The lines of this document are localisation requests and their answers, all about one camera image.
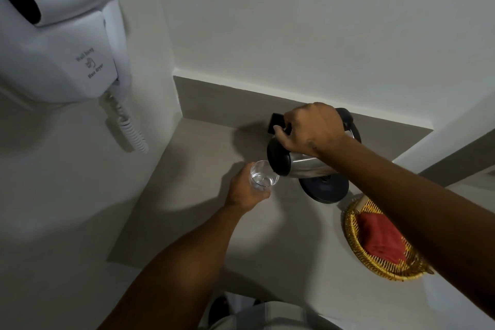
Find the woven yellow basket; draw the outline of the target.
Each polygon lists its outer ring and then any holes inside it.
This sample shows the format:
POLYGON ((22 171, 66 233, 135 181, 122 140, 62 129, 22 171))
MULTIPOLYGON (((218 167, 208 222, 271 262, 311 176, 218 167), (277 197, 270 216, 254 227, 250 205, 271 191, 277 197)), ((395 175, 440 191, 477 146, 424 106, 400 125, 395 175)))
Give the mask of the woven yellow basket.
POLYGON ((363 212, 379 213, 382 211, 367 196, 361 194, 350 203, 344 212, 344 235, 356 257, 376 275, 390 281, 405 282, 418 279, 425 274, 434 274, 434 270, 419 252, 403 237, 406 246, 406 261, 392 264, 381 258, 368 254, 362 247, 357 215, 363 212))

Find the person's grey shorts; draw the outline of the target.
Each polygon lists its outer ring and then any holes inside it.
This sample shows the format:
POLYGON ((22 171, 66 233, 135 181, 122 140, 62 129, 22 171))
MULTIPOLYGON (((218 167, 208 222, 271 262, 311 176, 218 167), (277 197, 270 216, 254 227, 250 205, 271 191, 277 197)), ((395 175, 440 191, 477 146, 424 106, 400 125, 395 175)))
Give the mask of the person's grey shorts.
POLYGON ((198 330, 344 330, 336 323, 300 306, 261 301, 229 292, 215 295, 198 330))

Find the person's right hand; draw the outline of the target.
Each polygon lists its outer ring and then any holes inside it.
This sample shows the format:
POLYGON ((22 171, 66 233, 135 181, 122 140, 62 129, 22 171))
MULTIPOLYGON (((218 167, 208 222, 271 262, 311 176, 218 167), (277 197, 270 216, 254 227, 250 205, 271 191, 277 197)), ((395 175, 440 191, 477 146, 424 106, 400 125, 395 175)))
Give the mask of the person's right hand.
POLYGON ((343 121, 330 105, 310 103, 288 113, 294 113, 294 148, 286 148, 290 152, 324 161, 346 138, 343 121))

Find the clear drinking glass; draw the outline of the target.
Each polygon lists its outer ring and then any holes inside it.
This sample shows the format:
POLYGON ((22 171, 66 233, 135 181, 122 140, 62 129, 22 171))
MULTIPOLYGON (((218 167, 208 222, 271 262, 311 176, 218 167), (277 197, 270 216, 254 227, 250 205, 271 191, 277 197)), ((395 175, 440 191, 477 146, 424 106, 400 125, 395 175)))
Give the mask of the clear drinking glass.
POLYGON ((260 160, 251 166, 250 183, 254 189, 264 191, 279 181, 280 176, 272 169, 268 160, 260 160))

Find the person's right forearm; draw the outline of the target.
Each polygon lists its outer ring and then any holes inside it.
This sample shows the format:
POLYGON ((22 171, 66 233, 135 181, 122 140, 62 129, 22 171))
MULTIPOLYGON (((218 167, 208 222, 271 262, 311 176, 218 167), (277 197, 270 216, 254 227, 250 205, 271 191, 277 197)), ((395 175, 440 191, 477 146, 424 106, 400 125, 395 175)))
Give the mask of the person's right forearm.
POLYGON ((445 280, 495 320, 495 214, 342 135, 308 143, 389 218, 445 280))

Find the red folded cloth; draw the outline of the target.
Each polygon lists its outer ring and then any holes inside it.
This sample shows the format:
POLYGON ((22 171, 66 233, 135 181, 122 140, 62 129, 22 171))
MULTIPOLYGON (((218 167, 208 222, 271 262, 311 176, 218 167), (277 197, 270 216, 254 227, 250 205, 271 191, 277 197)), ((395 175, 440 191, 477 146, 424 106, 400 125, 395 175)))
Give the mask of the red folded cloth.
POLYGON ((406 261, 403 236, 386 215, 363 212, 357 215, 357 223, 368 254, 396 265, 406 261))

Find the black kettle base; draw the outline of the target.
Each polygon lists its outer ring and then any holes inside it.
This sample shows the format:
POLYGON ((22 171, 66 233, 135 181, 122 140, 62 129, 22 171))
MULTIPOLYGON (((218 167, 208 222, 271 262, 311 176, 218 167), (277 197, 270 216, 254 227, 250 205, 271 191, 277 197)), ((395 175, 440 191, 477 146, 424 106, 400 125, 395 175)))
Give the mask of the black kettle base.
POLYGON ((341 174, 300 178, 299 183, 306 195, 323 204, 340 202, 348 194, 350 187, 349 180, 341 174))

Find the white wall hair dryer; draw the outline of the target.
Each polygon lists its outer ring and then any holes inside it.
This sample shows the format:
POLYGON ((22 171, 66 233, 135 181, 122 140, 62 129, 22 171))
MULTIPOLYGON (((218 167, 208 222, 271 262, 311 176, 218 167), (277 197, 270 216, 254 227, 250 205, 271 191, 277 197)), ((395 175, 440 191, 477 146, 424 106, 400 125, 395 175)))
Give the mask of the white wall hair dryer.
POLYGON ((34 101, 123 102, 132 74, 118 0, 0 0, 0 81, 34 101))

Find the person's left forearm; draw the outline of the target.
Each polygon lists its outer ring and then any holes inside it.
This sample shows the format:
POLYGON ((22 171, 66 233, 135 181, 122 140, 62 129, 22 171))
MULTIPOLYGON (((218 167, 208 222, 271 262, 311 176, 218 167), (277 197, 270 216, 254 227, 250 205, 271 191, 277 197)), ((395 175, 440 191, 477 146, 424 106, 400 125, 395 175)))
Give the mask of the person's left forearm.
POLYGON ((141 271, 97 330, 196 330, 232 234, 254 204, 229 200, 141 271))

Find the steel electric kettle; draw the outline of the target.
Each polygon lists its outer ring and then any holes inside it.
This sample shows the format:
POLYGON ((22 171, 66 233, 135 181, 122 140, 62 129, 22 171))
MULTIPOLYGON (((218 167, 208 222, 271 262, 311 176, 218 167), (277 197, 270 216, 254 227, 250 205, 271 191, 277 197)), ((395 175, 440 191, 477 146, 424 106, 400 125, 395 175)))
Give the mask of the steel electric kettle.
MULTIPOLYGON (((343 121, 346 135, 361 143, 361 136, 351 113, 345 108, 337 108, 336 110, 343 121)), ((275 137, 271 138, 267 145, 267 160, 275 173, 282 177, 313 178, 327 177, 338 173, 318 158, 289 152, 275 137)))

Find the person's left hand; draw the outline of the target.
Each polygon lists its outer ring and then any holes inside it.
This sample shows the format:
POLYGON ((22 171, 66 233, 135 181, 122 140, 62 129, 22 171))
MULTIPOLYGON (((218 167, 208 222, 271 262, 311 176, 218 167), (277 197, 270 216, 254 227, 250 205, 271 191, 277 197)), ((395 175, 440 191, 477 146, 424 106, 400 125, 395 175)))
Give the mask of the person's left hand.
POLYGON ((257 204, 248 204, 248 191, 254 189, 250 183, 250 170, 254 162, 246 163, 231 179, 224 206, 239 216, 251 211, 257 204))

